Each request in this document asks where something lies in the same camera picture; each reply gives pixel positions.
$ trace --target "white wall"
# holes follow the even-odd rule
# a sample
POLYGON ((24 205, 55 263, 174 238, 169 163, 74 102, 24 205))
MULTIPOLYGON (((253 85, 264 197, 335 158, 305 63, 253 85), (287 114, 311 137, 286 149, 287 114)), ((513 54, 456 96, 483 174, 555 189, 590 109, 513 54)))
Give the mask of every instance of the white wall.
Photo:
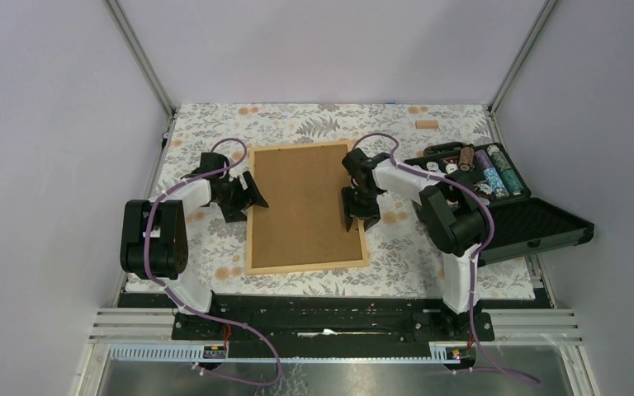
POLYGON ((545 257, 602 394, 634 394, 634 2, 562 2, 499 124, 534 194, 596 223, 545 257))
POLYGON ((487 103, 542 4, 122 1, 176 103, 487 103))
POLYGON ((0 395, 69 391, 164 121, 102 2, 0 1, 0 395))

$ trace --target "cork board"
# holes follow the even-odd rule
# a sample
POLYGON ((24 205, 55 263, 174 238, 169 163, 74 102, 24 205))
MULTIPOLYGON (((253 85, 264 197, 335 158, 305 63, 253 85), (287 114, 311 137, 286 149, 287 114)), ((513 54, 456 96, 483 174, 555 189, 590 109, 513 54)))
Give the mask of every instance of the cork board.
POLYGON ((270 208, 247 218, 247 274, 367 266, 362 221, 346 231, 341 161, 351 142, 255 147, 249 169, 270 208))

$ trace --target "table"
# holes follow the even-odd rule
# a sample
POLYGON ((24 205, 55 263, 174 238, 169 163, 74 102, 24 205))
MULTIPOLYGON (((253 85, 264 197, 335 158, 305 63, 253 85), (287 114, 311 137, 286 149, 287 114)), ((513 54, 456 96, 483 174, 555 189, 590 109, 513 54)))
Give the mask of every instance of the table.
MULTIPOLYGON (((428 145, 492 141, 480 105, 186 104, 178 112, 157 191, 197 167, 201 152, 226 137, 240 138, 248 146, 268 146, 358 139, 372 132, 397 138, 400 149, 395 156, 403 160, 421 155, 428 145), (438 120, 439 129, 417 130, 416 120, 438 120)), ((386 139, 370 138, 359 147, 372 155, 389 152, 390 145, 386 139)), ((217 151, 233 160, 242 154, 234 143, 217 151)), ((233 174, 247 169, 245 161, 233 174)), ((368 267, 247 276, 246 223, 226 224, 220 209, 211 205, 186 213, 186 271, 193 271, 218 294, 440 298, 445 277, 442 254, 428 240, 411 203, 391 193, 381 196, 379 203, 381 222, 366 234, 368 267)), ((480 268, 478 290, 482 299, 534 298, 523 258, 480 268)), ((125 291, 161 289, 129 274, 125 291)))

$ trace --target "small wooden block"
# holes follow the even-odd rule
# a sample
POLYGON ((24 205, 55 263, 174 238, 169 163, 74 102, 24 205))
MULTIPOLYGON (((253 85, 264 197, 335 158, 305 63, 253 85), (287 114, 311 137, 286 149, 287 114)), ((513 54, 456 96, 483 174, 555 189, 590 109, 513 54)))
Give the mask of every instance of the small wooden block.
POLYGON ((436 120, 419 120, 415 121, 414 125, 418 130, 437 130, 438 121, 436 120))

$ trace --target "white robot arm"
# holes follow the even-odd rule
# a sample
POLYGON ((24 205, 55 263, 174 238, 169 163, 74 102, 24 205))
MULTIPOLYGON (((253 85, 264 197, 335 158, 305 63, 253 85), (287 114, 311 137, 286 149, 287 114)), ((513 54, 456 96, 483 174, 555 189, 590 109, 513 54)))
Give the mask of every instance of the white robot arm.
MULTIPOLYGON (((440 181, 398 168, 386 153, 369 158, 356 148, 347 154, 342 164, 352 177, 352 185, 342 190, 347 228, 351 228, 354 217, 363 219, 366 229, 375 224, 380 219, 376 198, 386 191, 396 192, 413 201, 419 219, 427 226, 429 237, 444 253, 444 304, 456 315, 471 309, 470 269, 477 265, 477 257, 473 257, 472 253, 487 232, 479 206, 440 181), (459 202, 459 205, 453 209, 448 203, 450 200, 459 202)), ((429 174, 466 183, 460 180, 466 177, 464 172, 429 174)), ((478 300, 479 296, 475 293, 474 304, 478 300)))
MULTIPOLYGON (((222 169, 226 163, 229 163, 229 159, 224 155, 203 153, 200 167, 186 175, 184 180, 222 169)), ((203 313, 210 308, 212 292, 192 271, 184 271, 188 262, 186 214, 212 202, 220 207, 225 221, 232 223, 246 221, 244 210, 251 205, 268 207, 251 173, 244 172, 242 178, 246 188, 240 177, 232 178, 228 172, 188 182, 162 200, 154 216, 149 241, 149 269, 152 275, 165 278, 166 287, 172 289, 188 306, 203 313)), ((130 200, 125 205, 121 266, 125 272, 134 272, 142 279, 148 278, 144 270, 144 230, 154 201, 156 199, 130 200)), ((185 314, 190 313, 183 307, 179 309, 185 314)))

